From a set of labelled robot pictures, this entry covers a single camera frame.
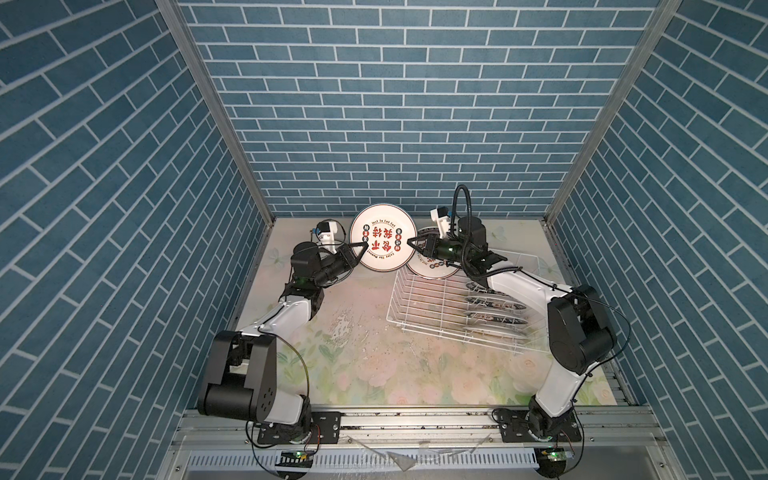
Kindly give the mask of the white wire dish rack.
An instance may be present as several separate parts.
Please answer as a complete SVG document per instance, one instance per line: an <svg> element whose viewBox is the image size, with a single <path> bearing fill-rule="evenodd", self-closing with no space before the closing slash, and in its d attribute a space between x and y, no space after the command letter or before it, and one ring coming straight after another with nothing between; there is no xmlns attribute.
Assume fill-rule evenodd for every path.
<svg viewBox="0 0 768 480"><path fill-rule="evenodd" d="M387 320L400 329L438 338L460 341L514 353L548 350L547 321L544 314L518 298L500 295L473 295L466 284L471 281L461 270L440 280L429 280L411 273L405 266L397 271L389 302ZM523 303L524 311L505 311L470 305L470 296L488 296ZM504 312L522 317L527 325L502 325L495 323L467 324L466 314L471 311ZM468 326L504 326L515 328L528 335L526 341L503 339L485 335L473 335L465 330Z"/></svg>

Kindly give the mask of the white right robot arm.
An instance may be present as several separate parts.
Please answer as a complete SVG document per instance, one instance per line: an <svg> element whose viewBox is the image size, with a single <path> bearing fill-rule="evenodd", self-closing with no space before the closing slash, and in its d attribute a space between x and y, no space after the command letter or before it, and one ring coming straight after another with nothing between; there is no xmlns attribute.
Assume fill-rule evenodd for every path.
<svg viewBox="0 0 768 480"><path fill-rule="evenodd" d="M427 233L408 239L407 244L427 258L459 267L475 283L508 295L545 317L553 363L529 402L527 424L533 438L552 440L575 420L578 391L616 345L606 305L592 287L560 287L471 239L470 234L442 237Z"/></svg>

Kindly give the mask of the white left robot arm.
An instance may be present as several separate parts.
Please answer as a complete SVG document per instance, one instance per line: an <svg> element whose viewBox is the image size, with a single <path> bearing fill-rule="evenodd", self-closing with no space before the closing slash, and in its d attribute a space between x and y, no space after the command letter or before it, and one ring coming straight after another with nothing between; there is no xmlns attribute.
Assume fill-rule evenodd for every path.
<svg viewBox="0 0 768 480"><path fill-rule="evenodd" d="M311 436L307 393L278 387L278 343L318 313L325 290L361 263L365 242L301 242L290 258L291 275L278 303L261 319L238 330L216 334L210 349L196 408L206 416L242 420L251 427L272 427L281 442Z"/></svg>

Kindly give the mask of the small plate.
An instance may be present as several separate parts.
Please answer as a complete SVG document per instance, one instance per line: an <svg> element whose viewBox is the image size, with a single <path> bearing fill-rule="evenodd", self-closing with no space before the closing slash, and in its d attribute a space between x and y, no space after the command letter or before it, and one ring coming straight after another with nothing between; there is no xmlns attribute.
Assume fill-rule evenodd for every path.
<svg viewBox="0 0 768 480"><path fill-rule="evenodd" d="M488 296L470 296L467 298L470 305L483 308L491 308L505 311L524 311L527 306L514 300L503 298L491 298Z"/></svg>
<svg viewBox="0 0 768 480"><path fill-rule="evenodd" d="M525 332L504 326L468 326L465 328L465 330L471 332L473 335L485 335L522 341L526 341L528 339L528 335Z"/></svg>
<svg viewBox="0 0 768 480"><path fill-rule="evenodd" d="M527 325L528 321L522 317L509 315L504 312L471 311L466 314L467 324L495 323L502 325Z"/></svg>
<svg viewBox="0 0 768 480"><path fill-rule="evenodd" d="M473 295L481 295L481 294L483 294L483 295L500 295L500 296L505 296L505 297L509 297L509 298L514 298L514 295L510 295L510 294L507 294L507 293L504 293L504 292L501 292L501 291L498 291L498 290L494 290L494 289L489 288L489 287L484 287L484 286L482 286L480 284L477 284L475 282L468 282L466 284L466 288Z"/></svg>

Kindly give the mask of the aluminium right corner post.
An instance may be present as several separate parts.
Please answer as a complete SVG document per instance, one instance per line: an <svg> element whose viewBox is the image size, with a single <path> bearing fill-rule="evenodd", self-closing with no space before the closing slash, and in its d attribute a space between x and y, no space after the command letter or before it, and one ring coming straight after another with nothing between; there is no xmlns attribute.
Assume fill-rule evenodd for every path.
<svg viewBox="0 0 768 480"><path fill-rule="evenodd" d="M643 67L649 60L655 46L660 41L681 3L681 0L661 0L658 2L637 45L633 48L619 78L613 86L605 105L597 115L592 129L586 135L581 150L576 155L554 200L544 214L542 224L546 227L552 228L554 226L556 219L563 211L568 198L589 166L598 146L604 139L609 127L616 118Z"/></svg>

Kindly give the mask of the aluminium corner post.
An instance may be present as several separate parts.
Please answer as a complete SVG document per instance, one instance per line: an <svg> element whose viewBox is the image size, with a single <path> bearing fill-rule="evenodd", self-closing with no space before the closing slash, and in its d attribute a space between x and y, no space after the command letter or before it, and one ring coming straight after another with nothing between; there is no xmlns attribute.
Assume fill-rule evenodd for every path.
<svg viewBox="0 0 768 480"><path fill-rule="evenodd" d="M174 39L189 72L206 103L214 123L224 140L232 158L250 192L254 203L268 228L274 225L275 217L259 188L253 169L237 137L234 126L227 114L215 84L194 41L192 32L177 1L157 0L156 5Z"/></svg>
<svg viewBox="0 0 768 480"><path fill-rule="evenodd" d="M616 118L643 67L649 60L655 46L660 41L681 3L681 0L661 0L658 2L637 45L633 48L619 78L613 86L605 105L597 115L592 129L586 135L581 150L576 155L554 200L544 214L542 224L546 227L552 228L554 226L556 219L563 211L568 198L589 166L598 146L604 139L609 127Z"/></svg>

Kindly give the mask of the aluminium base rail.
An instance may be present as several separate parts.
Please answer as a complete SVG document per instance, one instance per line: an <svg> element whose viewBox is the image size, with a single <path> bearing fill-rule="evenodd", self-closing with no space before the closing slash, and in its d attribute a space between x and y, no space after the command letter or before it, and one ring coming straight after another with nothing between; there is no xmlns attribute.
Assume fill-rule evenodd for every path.
<svg viewBox="0 0 768 480"><path fill-rule="evenodd" d="M643 406L581 406L576 418L552 441L573 446L654 446L664 440L655 416ZM340 407L313 408L323 447L539 447L529 433L525 410L509 414L497 407ZM237 449L247 446L243 421L184 413L171 448Z"/></svg>

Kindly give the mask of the aluminium left corner post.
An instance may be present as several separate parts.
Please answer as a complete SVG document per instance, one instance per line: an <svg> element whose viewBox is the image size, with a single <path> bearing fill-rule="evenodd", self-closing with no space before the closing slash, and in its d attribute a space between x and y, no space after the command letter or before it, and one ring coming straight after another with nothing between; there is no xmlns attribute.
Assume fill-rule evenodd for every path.
<svg viewBox="0 0 768 480"><path fill-rule="evenodd" d="M275 217L259 188L253 169L237 137L234 126L227 114L215 84L194 41L192 32L177 1L157 0L156 5L174 39L189 72L206 103L214 123L224 140L232 158L250 192L254 203L268 228L274 225Z"/></svg>

